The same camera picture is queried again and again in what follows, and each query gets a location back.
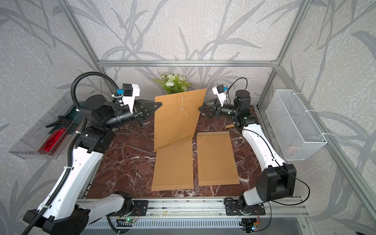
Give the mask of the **brown file bag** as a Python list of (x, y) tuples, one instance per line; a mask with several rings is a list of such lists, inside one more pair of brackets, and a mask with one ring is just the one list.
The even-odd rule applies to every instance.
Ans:
[(160, 148), (151, 190), (173, 191), (193, 189), (193, 138), (188, 137)]
[(199, 186), (240, 184), (230, 133), (200, 132), (196, 139)]
[(162, 106), (154, 114), (154, 150), (194, 135), (206, 92), (200, 89), (155, 98)]

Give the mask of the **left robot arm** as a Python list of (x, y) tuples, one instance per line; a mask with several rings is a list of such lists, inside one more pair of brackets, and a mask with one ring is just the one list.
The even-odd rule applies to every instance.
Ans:
[[(93, 95), (83, 105), (78, 102), (76, 88), (89, 76), (102, 77), (112, 84), (112, 101)], [(161, 102), (139, 99), (139, 91), (136, 84), (119, 88), (109, 76), (95, 71), (85, 72), (72, 82), (70, 95), (83, 117), (82, 124), (69, 144), (67, 165), (59, 180), (38, 208), (25, 213), (23, 220), (28, 226), (24, 234), (39, 227), (50, 235), (78, 235), (102, 217), (115, 212), (131, 214), (135, 210), (131, 195), (123, 192), (89, 205), (79, 204), (77, 199), (114, 139), (114, 129), (132, 121), (143, 125), (162, 106)]]

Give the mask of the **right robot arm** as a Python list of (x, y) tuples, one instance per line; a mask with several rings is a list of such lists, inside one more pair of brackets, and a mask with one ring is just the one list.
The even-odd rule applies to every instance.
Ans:
[(223, 84), (214, 86), (212, 92), (217, 97), (204, 103), (199, 111), (212, 119), (230, 117), (256, 155), (261, 169), (256, 186), (229, 205), (234, 214), (251, 215), (264, 203), (279, 203), (280, 199), (292, 197), (298, 181), (297, 170), (294, 165), (287, 164), (266, 139), (258, 119), (251, 114), (247, 89), (237, 90), (234, 101), (228, 102), (230, 89)]

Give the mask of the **green garden fork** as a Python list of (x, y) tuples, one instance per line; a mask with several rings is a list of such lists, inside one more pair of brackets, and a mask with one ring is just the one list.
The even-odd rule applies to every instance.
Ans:
[(229, 124), (229, 125), (226, 125), (225, 127), (226, 127), (226, 129), (230, 129), (230, 128), (234, 128), (235, 125), (234, 124)]

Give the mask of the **green plant white flowers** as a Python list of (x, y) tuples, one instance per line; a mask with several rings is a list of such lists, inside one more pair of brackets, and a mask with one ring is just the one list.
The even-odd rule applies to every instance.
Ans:
[(167, 95), (186, 92), (192, 85), (184, 76), (167, 72), (161, 73), (160, 78), (156, 78), (154, 81), (165, 90)]

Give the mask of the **dark green cloth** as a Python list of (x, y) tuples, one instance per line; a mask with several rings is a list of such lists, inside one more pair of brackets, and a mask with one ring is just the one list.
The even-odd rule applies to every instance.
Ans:
[(68, 126), (70, 126), (68, 129), (68, 134), (71, 134), (82, 122), (82, 119), (83, 116), (80, 115), (80, 113), (76, 110), (76, 107), (73, 105), (65, 115), (59, 116), (56, 122), (47, 125), (47, 127), (53, 127), (49, 134), (52, 134), (59, 129), (66, 129)]

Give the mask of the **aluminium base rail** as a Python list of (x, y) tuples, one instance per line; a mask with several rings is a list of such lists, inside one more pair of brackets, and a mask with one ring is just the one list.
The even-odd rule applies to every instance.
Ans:
[(118, 194), (103, 199), (78, 199), (74, 209), (87, 209), (91, 221), (107, 214), (130, 215), (140, 218), (204, 218), (204, 217), (307, 217), (308, 212), (299, 198), (286, 198), (241, 209), (238, 199), (222, 197), (145, 198), (126, 200)]

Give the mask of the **clear plastic wall tray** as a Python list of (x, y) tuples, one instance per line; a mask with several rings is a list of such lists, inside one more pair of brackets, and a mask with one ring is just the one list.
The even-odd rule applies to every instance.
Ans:
[(17, 141), (9, 150), (9, 152), (15, 156), (18, 156), (22, 159), (39, 159), (39, 160), (54, 160), (59, 157), (61, 152), (66, 148), (66, 146), (71, 141), (72, 137), (76, 134), (77, 128), (71, 134), (68, 134), (67, 127), (67, 136), (58, 150), (54, 155), (43, 155), (38, 153), (39, 148), (42, 144), (48, 139), (51, 135), (49, 132), (53, 127), (47, 127), (47, 125), (54, 123), (58, 120), (59, 116), (65, 115), (70, 108), (74, 105), (71, 94), (66, 92), (62, 98), (56, 104), (48, 110), (41, 118), (34, 124), (21, 138)]

